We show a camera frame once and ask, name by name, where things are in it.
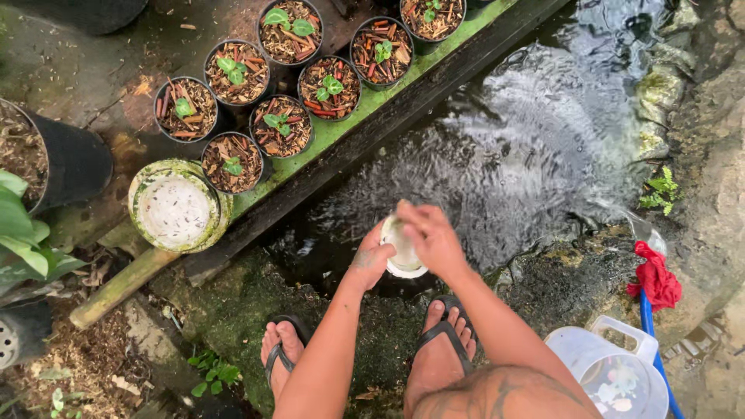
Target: person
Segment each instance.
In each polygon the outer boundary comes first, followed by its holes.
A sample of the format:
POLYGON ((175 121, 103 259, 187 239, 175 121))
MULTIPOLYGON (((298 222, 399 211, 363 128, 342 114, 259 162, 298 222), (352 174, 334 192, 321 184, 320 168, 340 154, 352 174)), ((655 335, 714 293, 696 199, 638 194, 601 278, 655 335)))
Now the person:
MULTIPOLYGON (((440 208, 402 201, 396 214, 422 263, 460 298, 439 297, 428 307, 404 395, 406 419, 601 417, 559 358, 470 268, 440 208), (471 371, 477 340, 490 365, 471 371)), ((296 321, 267 324, 261 361, 276 419, 343 416, 362 296, 396 254, 380 245, 380 230, 362 240, 310 342, 296 321)))

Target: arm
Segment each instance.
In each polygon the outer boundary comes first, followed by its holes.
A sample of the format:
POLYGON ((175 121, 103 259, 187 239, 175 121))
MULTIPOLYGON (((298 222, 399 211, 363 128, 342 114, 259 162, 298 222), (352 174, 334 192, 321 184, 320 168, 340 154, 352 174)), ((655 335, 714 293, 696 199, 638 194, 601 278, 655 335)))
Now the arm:
POLYGON ((486 356, 497 365, 530 367, 563 384, 585 407, 593 403, 558 356, 503 303, 474 272, 443 211, 431 205, 399 203, 398 216, 416 255, 458 296, 478 333, 486 356))
POLYGON ((341 418, 352 381, 360 302, 396 255, 380 246, 382 222, 362 240, 308 347, 277 401, 275 418, 341 418))

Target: foot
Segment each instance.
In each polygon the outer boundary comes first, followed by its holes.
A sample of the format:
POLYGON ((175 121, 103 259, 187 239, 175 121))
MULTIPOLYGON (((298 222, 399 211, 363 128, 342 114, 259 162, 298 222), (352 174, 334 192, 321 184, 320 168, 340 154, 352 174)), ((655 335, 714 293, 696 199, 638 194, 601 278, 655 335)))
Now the foot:
MULTIPOLYGON (((295 326, 289 321, 280 321, 278 324, 270 322, 267 324, 267 331, 261 340, 261 363, 264 364, 265 368, 267 366, 269 352, 279 342, 282 343, 282 349, 294 364, 297 364, 300 360, 305 347, 302 345, 300 338, 297 337, 297 333, 295 333, 295 326)), ((282 393, 282 389, 285 387, 285 383, 287 383, 289 378, 290 371, 287 371, 287 368, 282 364, 282 360, 277 356, 270 379, 275 401, 279 400, 279 395, 282 393)))
MULTIPOLYGON (((433 301, 427 310, 424 331, 438 324, 444 312, 445 304, 440 300, 433 301)), ((450 309, 448 322, 460 336, 460 343, 466 348, 469 360, 473 360, 476 354, 476 341, 471 339, 472 330, 466 327, 466 320, 458 318, 459 313, 460 310, 456 307, 450 309)), ((422 396, 445 388, 464 376, 463 366, 453 344, 445 333, 440 333, 427 342, 414 357, 404 394, 404 417, 412 417, 413 409, 422 396)))

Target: plastic measuring jug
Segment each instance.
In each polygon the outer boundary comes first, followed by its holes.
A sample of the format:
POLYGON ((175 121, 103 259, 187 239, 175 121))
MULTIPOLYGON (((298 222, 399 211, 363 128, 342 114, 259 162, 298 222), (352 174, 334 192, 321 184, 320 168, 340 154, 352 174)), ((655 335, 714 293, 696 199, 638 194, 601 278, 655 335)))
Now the plastic measuring jug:
POLYGON ((657 339, 614 318, 602 315, 590 330, 562 327, 546 345, 564 362, 604 418, 664 419, 668 388, 652 366, 657 339), (612 329, 636 340, 628 351, 604 339, 612 329))

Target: plastic jug handle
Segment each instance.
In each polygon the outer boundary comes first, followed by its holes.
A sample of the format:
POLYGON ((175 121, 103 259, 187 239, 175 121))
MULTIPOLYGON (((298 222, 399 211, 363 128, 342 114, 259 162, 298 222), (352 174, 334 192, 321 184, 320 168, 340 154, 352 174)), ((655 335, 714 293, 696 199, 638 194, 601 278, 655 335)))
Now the plastic jug handle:
POLYGON ((590 327, 590 332, 600 335, 605 329, 613 329, 634 338, 636 340, 636 347, 631 352, 642 361, 649 362, 650 364, 654 362, 657 350, 659 349, 657 339, 635 327, 631 327, 624 322, 606 315, 602 315, 595 320, 590 327))

